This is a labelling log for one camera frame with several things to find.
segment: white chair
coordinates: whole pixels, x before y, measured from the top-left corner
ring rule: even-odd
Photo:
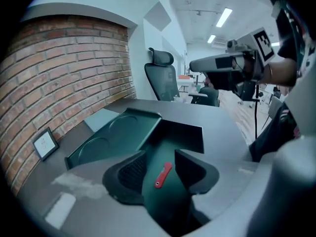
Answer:
[[[263,125],[263,127],[265,127],[269,118],[273,119],[276,116],[277,111],[281,107],[282,103],[283,102],[281,100],[279,100],[277,97],[272,97],[271,104],[270,104],[270,107],[268,110],[268,118],[267,118],[265,124]]]

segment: person's arm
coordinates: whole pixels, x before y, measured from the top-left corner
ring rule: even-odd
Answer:
[[[265,66],[263,78],[260,80],[260,83],[290,87],[295,85],[297,63],[294,60],[285,58],[280,62],[270,62],[269,65]]]

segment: floor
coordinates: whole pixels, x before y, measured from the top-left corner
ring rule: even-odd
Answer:
[[[250,145],[255,140],[255,108],[251,108],[253,102],[243,102],[239,104],[240,99],[231,91],[219,91],[220,108],[225,109],[231,118],[236,122],[240,131],[242,132],[246,143]],[[187,98],[191,101],[191,97],[187,97],[187,93],[180,93],[181,98]],[[258,104],[257,122],[258,122],[258,136],[262,132],[262,127],[268,118],[269,106],[265,102]]]

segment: chair headrest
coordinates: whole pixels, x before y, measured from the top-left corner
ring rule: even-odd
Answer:
[[[165,51],[157,51],[152,47],[149,48],[151,52],[153,52],[153,61],[152,63],[160,66],[171,65],[174,61],[174,58],[171,53]]]

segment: brick wall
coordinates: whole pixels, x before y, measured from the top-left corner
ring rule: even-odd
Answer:
[[[59,140],[122,97],[136,97],[125,27],[77,16],[24,23],[0,64],[0,162],[13,192],[39,161],[39,132]]]

